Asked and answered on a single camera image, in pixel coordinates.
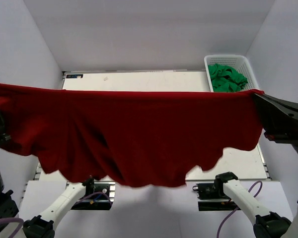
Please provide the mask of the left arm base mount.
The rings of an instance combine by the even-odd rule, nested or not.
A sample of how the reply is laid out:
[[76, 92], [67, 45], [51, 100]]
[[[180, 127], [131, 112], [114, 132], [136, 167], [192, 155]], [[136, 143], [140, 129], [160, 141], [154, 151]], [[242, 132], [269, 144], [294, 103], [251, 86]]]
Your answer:
[[72, 207], [72, 210], [108, 211], [114, 201], [115, 182], [86, 181], [83, 185], [85, 194]]

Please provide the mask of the green t-shirt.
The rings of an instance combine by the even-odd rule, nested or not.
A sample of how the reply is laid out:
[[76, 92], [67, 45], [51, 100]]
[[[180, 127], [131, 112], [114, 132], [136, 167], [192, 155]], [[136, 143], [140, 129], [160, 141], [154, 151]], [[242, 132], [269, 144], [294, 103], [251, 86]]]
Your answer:
[[208, 66], [211, 84], [214, 92], [239, 92], [248, 83], [248, 79], [233, 67], [214, 64]]

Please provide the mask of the red t-shirt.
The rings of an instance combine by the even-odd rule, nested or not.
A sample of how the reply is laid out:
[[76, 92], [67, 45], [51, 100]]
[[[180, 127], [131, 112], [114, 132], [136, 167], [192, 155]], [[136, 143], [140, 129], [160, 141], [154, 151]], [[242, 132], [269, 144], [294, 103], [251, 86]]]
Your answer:
[[70, 182], [106, 176], [130, 187], [178, 187], [225, 148], [253, 150], [262, 132], [252, 95], [52, 90], [0, 84], [8, 152]]

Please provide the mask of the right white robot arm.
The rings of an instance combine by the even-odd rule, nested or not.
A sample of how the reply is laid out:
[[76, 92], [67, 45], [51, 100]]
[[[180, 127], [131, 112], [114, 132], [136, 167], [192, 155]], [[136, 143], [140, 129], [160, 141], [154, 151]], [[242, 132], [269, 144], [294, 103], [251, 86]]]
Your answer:
[[[254, 94], [252, 99], [265, 130], [264, 136], [275, 143], [292, 145], [298, 154], [298, 103], [266, 94]], [[231, 198], [247, 216], [257, 238], [298, 238], [298, 208], [292, 221], [279, 216], [259, 203], [232, 172], [217, 175], [214, 187], [217, 196]]]

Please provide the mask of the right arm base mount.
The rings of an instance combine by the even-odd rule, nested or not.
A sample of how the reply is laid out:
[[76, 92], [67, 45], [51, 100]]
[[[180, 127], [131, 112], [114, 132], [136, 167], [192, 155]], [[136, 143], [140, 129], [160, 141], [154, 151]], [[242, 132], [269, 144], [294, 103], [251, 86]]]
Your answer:
[[198, 196], [199, 211], [233, 211], [237, 205], [226, 195], [220, 195], [213, 183], [197, 183], [192, 190]]

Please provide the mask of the white plastic basket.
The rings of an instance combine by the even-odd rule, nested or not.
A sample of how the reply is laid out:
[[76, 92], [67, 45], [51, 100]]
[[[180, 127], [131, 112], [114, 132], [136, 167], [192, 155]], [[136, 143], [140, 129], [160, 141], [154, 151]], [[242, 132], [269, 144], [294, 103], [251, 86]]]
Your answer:
[[248, 79], [248, 83], [242, 89], [243, 91], [257, 89], [259, 90], [259, 86], [251, 65], [248, 59], [242, 55], [207, 55], [204, 57], [204, 63], [206, 68], [207, 79], [209, 83], [210, 91], [213, 92], [213, 86], [211, 82], [211, 77], [209, 73], [208, 66], [214, 65], [215, 63], [220, 65], [227, 65], [234, 68], [239, 73], [243, 74]]

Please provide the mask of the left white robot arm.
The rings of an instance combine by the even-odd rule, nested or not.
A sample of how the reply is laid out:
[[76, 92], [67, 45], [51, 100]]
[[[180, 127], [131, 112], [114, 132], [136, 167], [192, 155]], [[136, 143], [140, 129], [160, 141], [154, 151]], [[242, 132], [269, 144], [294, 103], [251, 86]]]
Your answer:
[[[10, 140], [0, 113], [0, 146]], [[69, 185], [66, 190], [43, 212], [24, 221], [18, 217], [19, 209], [12, 199], [12, 190], [3, 192], [4, 183], [0, 173], [0, 238], [53, 238], [55, 230], [71, 208], [94, 195], [93, 178]]]

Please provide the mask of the blue label sticker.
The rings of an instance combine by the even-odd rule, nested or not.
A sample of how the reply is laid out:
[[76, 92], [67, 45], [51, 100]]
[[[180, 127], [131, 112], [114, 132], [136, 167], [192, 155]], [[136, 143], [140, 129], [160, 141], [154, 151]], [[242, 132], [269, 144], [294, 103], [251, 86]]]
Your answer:
[[83, 78], [83, 74], [67, 74], [66, 79], [77, 79], [77, 78]]

